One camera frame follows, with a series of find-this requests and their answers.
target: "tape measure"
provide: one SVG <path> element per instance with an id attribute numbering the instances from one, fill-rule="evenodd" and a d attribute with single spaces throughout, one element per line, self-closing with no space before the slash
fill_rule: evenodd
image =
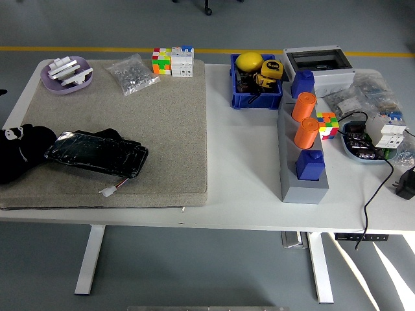
<path id="1" fill-rule="evenodd" d="M 277 60 L 267 60 L 262 64 L 261 75 L 267 78 L 281 80 L 284 65 Z"/>
<path id="2" fill-rule="evenodd" d="M 261 73 L 256 73 L 254 79 L 256 84 L 269 89 L 274 88 L 277 80 L 283 76 L 284 66 L 277 60 L 266 60 L 261 67 Z"/>

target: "gray felt mat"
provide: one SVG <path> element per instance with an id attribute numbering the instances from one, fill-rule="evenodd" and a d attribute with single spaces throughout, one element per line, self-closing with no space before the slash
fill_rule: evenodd
<path id="1" fill-rule="evenodd" d="M 117 130 L 149 155 L 140 175 L 105 198 L 98 192 L 122 180 L 58 163 L 44 163 L 0 186 L 0 209 L 200 206 L 207 198 L 204 63 L 192 78 L 160 75 L 161 82 L 124 97 L 105 70 L 116 61 L 90 60 L 92 83 L 54 95 L 39 83 L 22 124 L 64 131 Z M 149 60 L 144 60 L 150 68 Z"/>

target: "small bag of screws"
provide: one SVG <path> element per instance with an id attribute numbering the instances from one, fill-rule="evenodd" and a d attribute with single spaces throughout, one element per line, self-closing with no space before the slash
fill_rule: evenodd
<path id="1" fill-rule="evenodd" d="M 160 78 L 147 68 L 139 54 L 134 54 L 106 68 L 118 81 L 124 96 L 160 81 Z"/>

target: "yellow floor line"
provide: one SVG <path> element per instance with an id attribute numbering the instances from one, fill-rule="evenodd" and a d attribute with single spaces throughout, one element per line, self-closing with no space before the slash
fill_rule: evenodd
<path id="1" fill-rule="evenodd" d="M 138 47 L 2 47 L 0 51 L 6 52 L 130 52 L 150 53 L 153 48 Z M 247 49 L 195 49 L 200 54 L 233 54 L 246 51 L 256 51 L 261 54 L 283 54 L 283 50 L 247 50 Z M 346 56 L 360 57 L 391 57 L 391 58 L 415 58 L 415 53 L 402 52 L 344 52 Z"/>

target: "wire connector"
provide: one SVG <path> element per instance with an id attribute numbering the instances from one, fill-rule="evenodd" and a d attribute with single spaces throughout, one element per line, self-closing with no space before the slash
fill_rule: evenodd
<path id="1" fill-rule="evenodd" d="M 108 197 L 108 196 L 110 196 L 111 194 L 113 194 L 115 191 L 117 191 L 117 187 L 116 186 L 112 186 L 112 187 L 108 187 L 108 188 L 105 188 L 105 189 L 102 189 L 100 192 L 98 192 L 98 193 L 102 193 L 102 195 L 104 196 L 104 197 Z"/>

